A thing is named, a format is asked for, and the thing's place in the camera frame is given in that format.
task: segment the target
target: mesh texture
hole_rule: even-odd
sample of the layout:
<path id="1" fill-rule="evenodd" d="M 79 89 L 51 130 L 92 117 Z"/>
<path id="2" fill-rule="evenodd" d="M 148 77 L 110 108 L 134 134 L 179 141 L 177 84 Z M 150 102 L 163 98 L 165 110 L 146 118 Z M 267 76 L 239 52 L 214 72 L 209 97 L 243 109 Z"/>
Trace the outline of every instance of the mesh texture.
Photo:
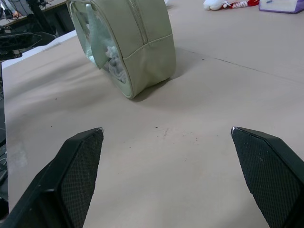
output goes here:
<path id="1" fill-rule="evenodd" d="M 300 181 L 262 139 L 232 135 L 246 184 L 271 228 L 282 228 L 300 191 Z"/>
<path id="2" fill-rule="evenodd" d="M 75 228 L 82 228 L 95 189 L 102 133 L 86 139 L 61 183 L 61 197 Z"/>

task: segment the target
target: purple box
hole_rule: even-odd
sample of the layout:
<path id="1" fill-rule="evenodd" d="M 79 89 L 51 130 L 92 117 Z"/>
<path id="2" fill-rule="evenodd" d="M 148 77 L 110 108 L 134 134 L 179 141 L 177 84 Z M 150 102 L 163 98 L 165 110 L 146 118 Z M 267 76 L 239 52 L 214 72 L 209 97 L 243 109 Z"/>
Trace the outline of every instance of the purple box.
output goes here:
<path id="1" fill-rule="evenodd" d="M 260 0 L 260 11 L 298 13 L 304 10 L 304 0 Z"/>

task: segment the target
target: bag seam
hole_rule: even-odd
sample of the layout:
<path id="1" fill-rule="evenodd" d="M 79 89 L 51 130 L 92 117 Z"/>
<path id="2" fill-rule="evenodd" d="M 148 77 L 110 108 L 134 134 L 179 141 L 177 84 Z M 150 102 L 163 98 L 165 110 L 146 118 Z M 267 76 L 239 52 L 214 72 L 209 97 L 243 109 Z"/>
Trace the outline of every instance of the bag seam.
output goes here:
<path id="1" fill-rule="evenodd" d="M 151 42 L 149 42 L 149 43 L 143 45 L 142 47 L 140 47 L 140 48 L 137 49 L 136 51 L 134 51 L 134 52 L 133 52 L 131 55 L 129 55 L 128 57 L 123 58 L 123 60 L 125 61 L 125 60 L 127 60 L 128 58 L 131 58 L 131 57 L 132 57 L 133 55 L 135 55 L 137 52 L 143 50 L 146 46 L 150 46 L 150 45 L 155 44 L 155 43 L 157 43 L 157 42 L 160 42 L 160 41 L 163 41 L 163 40 L 165 40 L 165 39 L 168 39 L 168 38 L 170 38 L 170 37 L 172 37 L 172 36 L 173 36 L 173 33 L 171 33 L 170 35 L 167 35 L 167 36 L 165 36 L 165 37 L 162 37 L 162 38 L 156 39 L 156 40 L 154 40 L 154 41 L 151 41 Z"/>

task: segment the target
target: white plush toy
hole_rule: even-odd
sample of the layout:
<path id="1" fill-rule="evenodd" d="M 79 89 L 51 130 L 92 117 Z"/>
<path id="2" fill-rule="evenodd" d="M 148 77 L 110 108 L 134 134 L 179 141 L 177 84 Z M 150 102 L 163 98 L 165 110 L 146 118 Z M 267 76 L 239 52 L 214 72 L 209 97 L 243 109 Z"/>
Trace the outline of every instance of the white plush toy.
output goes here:
<path id="1" fill-rule="evenodd" d="M 260 0 L 205 0 L 205 10 L 219 10 L 224 8 L 242 8 L 247 6 L 256 6 Z"/>

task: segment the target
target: zipper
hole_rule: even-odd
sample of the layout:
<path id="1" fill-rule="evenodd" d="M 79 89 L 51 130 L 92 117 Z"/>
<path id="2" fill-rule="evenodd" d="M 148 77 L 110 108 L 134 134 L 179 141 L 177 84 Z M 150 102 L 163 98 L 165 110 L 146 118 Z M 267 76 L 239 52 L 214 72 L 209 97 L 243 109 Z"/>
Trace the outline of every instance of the zipper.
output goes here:
<path id="1" fill-rule="evenodd" d="M 142 19 L 140 13 L 139 13 L 136 2 L 135 2 L 135 0 L 127 0 L 127 1 L 128 1 L 129 6 L 132 10 L 132 13 L 133 13 L 133 16 L 135 18 L 135 21 L 136 21 L 137 27 L 139 29 L 139 32 L 142 36 L 143 44 L 147 44 L 148 43 L 147 33 L 146 33 L 145 28 L 144 28 L 143 19 Z"/>

